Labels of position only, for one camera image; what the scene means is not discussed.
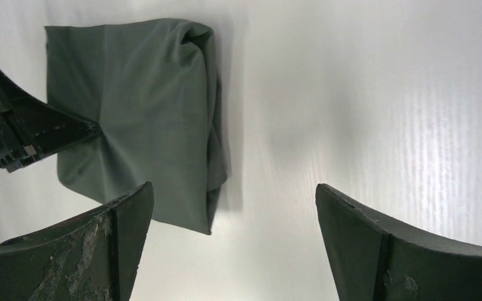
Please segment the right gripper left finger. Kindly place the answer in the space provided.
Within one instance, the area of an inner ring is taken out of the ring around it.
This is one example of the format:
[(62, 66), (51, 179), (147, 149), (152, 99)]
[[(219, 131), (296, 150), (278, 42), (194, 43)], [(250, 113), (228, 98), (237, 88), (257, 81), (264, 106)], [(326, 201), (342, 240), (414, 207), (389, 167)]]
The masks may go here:
[(0, 243), (0, 300), (129, 300), (154, 207), (153, 186)]

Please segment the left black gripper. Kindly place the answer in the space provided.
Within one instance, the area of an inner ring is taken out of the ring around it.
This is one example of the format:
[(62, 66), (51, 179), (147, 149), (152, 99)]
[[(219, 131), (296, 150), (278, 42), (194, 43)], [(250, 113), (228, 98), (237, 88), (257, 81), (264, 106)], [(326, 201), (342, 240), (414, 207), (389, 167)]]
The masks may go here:
[(38, 100), (0, 69), (0, 169), (14, 172), (100, 133), (96, 122)]

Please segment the dark grey t-shirt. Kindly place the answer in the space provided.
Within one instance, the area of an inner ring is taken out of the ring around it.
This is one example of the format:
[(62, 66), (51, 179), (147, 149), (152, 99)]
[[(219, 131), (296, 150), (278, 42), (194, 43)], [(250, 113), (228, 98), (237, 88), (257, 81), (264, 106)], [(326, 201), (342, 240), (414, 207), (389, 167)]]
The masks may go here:
[(102, 132), (58, 154), (60, 182), (100, 203), (150, 182), (155, 221), (209, 235), (227, 180), (214, 30), (163, 18), (45, 31), (49, 105)]

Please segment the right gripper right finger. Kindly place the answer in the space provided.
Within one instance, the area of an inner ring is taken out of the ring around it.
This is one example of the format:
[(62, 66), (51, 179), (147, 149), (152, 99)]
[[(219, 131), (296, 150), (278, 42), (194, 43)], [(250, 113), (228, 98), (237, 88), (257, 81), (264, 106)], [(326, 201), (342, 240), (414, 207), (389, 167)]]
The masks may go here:
[(316, 207), (340, 300), (482, 300), (482, 246), (424, 231), (319, 184)]

